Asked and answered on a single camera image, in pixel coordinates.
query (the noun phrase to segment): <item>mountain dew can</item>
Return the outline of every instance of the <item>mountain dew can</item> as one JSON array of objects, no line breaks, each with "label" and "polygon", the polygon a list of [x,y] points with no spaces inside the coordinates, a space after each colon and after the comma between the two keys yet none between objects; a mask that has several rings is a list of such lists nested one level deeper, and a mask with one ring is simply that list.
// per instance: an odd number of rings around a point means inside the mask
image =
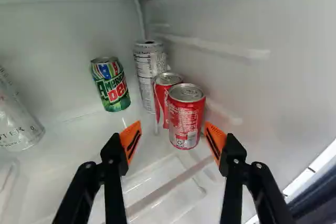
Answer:
[{"label": "mountain dew can", "polygon": [[124,70],[118,58],[92,60],[91,72],[106,111],[124,110],[131,104]]}]

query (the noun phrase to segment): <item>coca-cola can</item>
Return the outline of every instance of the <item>coca-cola can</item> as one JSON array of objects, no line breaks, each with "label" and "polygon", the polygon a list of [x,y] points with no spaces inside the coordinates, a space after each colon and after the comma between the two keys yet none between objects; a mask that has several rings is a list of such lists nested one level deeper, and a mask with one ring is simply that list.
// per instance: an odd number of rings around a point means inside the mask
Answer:
[{"label": "coca-cola can", "polygon": [[159,73],[153,82],[154,89],[154,104],[156,115],[156,127],[169,129],[168,118],[168,92],[169,89],[179,83],[183,82],[183,77],[177,73]]},{"label": "coca-cola can", "polygon": [[200,139],[205,95],[194,84],[172,86],[168,94],[169,139],[179,149],[194,148]]}]

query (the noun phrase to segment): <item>silver can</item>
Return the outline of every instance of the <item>silver can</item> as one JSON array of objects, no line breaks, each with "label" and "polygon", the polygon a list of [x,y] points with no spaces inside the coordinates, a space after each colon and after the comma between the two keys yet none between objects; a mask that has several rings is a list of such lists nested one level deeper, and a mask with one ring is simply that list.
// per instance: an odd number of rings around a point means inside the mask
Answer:
[{"label": "silver can", "polygon": [[155,40],[138,41],[133,55],[143,106],[148,112],[155,114],[152,81],[157,74],[167,71],[163,44]]},{"label": "silver can", "polygon": [[13,95],[19,94],[19,92],[13,86],[13,82],[9,76],[9,73],[2,66],[0,66],[0,83],[2,83],[2,85],[4,85],[9,92],[13,93]]},{"label": "silver can", "polygon": [[45,130],[21,103],[4,72],[0,72],[0,147],[23,151],[38,143]]}]

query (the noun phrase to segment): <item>can logo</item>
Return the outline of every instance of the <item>can logo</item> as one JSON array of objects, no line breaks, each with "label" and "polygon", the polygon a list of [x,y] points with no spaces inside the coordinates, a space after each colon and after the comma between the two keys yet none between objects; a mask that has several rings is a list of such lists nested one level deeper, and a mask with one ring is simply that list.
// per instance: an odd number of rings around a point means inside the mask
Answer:
[{"label": "can logo", "polygon": [[115,104],[127,93],[127,84],[124,71],[110,80],[100,79],[96,81],[100,96],[108,100],[110,104]]}]

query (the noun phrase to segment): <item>nutrition facts label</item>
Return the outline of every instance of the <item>nutrition facts label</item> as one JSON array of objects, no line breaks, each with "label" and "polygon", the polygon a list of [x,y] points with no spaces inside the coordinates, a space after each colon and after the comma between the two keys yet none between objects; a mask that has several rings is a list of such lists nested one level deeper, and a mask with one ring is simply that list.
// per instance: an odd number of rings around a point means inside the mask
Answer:
[{"label": "nutrition facts label", "polygon": [[170,104],[172,143],[180,148],[192,148],[197,143],[198,110],[178,108]]},{"label": "nutrition facts label", "polygon": [[165,53],[134,54],[134,60],[139,77],[155,77],[158,73],[167,71]]},{"label": "nutrition facts label", "polygon": [[152,78],[143,78],[140,76],[138,76],[138,78],[143,106],[150,113],[155,114]]}]

